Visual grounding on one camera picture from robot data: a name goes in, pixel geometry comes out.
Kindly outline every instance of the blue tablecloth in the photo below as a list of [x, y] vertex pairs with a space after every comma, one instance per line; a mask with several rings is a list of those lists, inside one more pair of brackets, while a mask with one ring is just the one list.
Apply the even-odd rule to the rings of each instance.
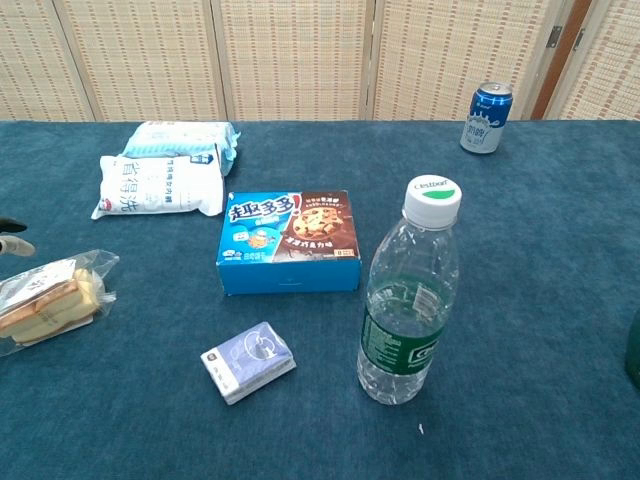
[[[228, 190], [346, 189], [363, 257], [354, 293], [238, 297], [222, 216], [89, 219], [135, 127], [0, 123], [0, 215], [38, 247], [2, 278], [121, 257], [108, 317], [0, 359], [0, 477], [640, 478], [640, 123], [511, 122], [486, 157], [457, 122], [238, 123]], [[461, 282], [424, 390], [386, 407], [356, 378], [363, 287], [423, 173], [463, 189]], [[199, 355], [263, 320], [298, 368], [229, 407]]]

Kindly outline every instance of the bread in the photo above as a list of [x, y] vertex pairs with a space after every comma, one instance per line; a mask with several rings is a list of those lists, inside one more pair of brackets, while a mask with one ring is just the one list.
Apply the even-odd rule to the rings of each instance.
[[0, 337], [37, 341], [85, 320], [99, 307], [91, 273], [78, 269], [69, 281], [0, 316]]

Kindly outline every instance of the plastic wrapper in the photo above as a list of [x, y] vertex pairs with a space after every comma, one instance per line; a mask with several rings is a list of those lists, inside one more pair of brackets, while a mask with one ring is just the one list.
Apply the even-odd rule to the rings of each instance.
[[222, 211], [224, 178], [217, 151], [170, 158], [100, 158], [100, 201], [91, 218], [200, 210]]
[[238, 137], [229, 122], [144, 122], [127, 142], [123, 157], [157, 158], [211, 153], [220, 149], [220, 168], [227, 175], [236, 158]]
[[30, 347], [106, 315], [116, 300], [104, 277], [119, 257], [91, 250], [0, 283], [0, 356]]
[[200, 356], [228, 405], [296, 367], [287, 344], [262, 322]]

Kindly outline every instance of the water bottle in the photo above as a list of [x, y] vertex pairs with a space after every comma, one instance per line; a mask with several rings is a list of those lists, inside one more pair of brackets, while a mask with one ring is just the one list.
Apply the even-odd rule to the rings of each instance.
[[407, 186], [403, 218], [371, 264], [358, 378], [386, 405], [420, 391], [449, 318], [458, 286], [458, 252], [451, 227], [462, 191], [437, 175]]
[[640, 310], [636, 312], [629, 330], [625, 366], [633, 383], [640, 388]]

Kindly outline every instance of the soda can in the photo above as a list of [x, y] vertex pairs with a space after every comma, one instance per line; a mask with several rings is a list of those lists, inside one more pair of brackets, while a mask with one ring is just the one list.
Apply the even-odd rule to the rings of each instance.
[[481, 84], [471, 99], [460, 145], [473, 153], [492, 153], [498, 148], [502, 130], [513, 103], [511, 86], [498, 82]]

